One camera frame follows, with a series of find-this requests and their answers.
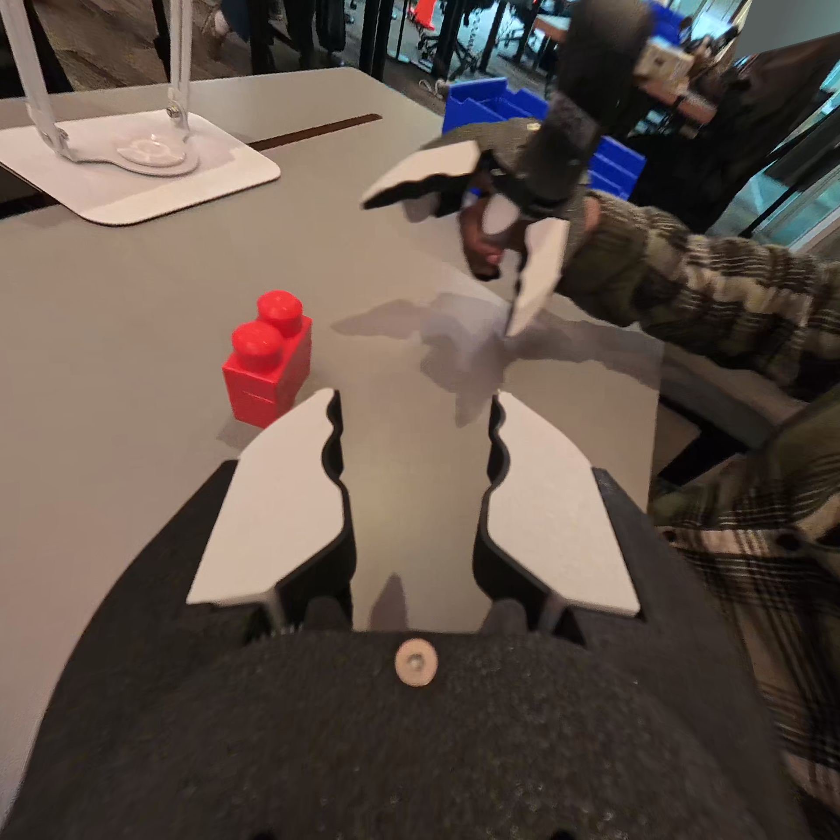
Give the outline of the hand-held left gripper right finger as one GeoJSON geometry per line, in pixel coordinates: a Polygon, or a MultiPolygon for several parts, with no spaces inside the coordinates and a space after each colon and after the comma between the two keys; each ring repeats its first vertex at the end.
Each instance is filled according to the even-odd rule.
{"type": "Polygon", "coordinates": [[[553,634],[567,609],[635,619],[641,605],[590,460],[509,392],[491,400],[489,486],[472,557],[478,587],[553,634]]]}

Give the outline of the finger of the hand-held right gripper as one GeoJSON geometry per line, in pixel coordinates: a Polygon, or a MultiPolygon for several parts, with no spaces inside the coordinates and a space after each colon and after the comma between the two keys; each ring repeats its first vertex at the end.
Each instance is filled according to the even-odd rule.
{"type": "Polygon", "coordinates": [[[446,217],[493,193],[484,150],[476,140],[461,140],[408,155],[367,189],[360,206],[399,206],[407,218],[446,217]]]}
{"type": "Polygon", "coordinates": [[[525,228],[524,262],[509,311],[507,338],[522,334],[550,301],[560,281],[570,231],[571,223],[558,217],[546,217],[525,228]]]}

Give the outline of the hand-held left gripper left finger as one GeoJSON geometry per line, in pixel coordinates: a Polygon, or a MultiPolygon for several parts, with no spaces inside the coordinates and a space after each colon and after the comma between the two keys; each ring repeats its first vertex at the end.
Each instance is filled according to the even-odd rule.
{"type": "Polygon", "coordinates": [[[281,629],[302,624],[310,602],[328,597],[353,624],[356,546],[342,434],[340,392],[322,388],[245,447],[187,605],[258,605],[281,629]]]}

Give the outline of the blue plastic bin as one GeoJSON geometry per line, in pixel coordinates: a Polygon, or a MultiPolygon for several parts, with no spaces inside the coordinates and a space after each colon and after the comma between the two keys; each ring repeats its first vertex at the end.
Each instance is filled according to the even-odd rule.
{"type": "MultiPolygon", "coordinates": [[[[472,80],[448,88],[442,133],[473,123],[545,118],[549,104],[528,89],[512,90],[504,77],[472,80]]],[[[590,185],[623,200],[632,194],[646,159],[610,136],[601,138],[590,158],[590,185]]]]}

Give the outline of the red toy block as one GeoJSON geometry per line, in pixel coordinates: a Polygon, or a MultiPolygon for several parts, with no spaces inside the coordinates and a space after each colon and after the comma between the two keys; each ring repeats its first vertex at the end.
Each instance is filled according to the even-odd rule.
{"type": "Polygon", "coordinates": [[[286,290],[270,290],[257,300],[258,320],[281,336],[280,361],[270,373],[280,413],[289,411],[310,373],[312,320],[301,301],[286,290]]]}
{"type": "Polygon", "coordinates": [[[252,320],[237,326],[231,345],[222,371],[234,418],[265,428],[280,416],[284,339],[275,327],[252,320]]]}

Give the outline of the person's right forearm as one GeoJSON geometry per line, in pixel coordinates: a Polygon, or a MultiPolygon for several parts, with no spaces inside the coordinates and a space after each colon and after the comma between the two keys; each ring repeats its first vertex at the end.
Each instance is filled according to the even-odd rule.
{"type": "Polygon", "coordinates": [[[595,319],[634,324],[813,402],[838,386],[839,268],[777,245],[693,234],[677,218],[582,191],[584,222],[558,292],[595,319]]]}

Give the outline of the black office chair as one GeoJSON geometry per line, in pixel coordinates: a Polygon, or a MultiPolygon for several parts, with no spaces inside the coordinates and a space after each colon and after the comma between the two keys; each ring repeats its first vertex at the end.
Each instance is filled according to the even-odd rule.
{"type": "Polygon", "coordinates": [[[655,468],[657,478],[681,487],[759,448],[806,404],[758,374],[726,370],[668,344],[659,406],[677,423],[671,445],[686,438],[688,426],[696,430],[655,468]]]}

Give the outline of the white document stand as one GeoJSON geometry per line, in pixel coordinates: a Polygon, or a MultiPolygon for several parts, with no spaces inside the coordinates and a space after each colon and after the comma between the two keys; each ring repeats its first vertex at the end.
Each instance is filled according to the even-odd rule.
{"type": "Polygon", "coordinates": [[[1,164],[89,222],[139,224],[280,178],[246,143],[190,115],[193,5],[170,2],[171,78],[163,110],[58,122],[25,5],[2,21],[30,124],[1,131],[1,164]]]}

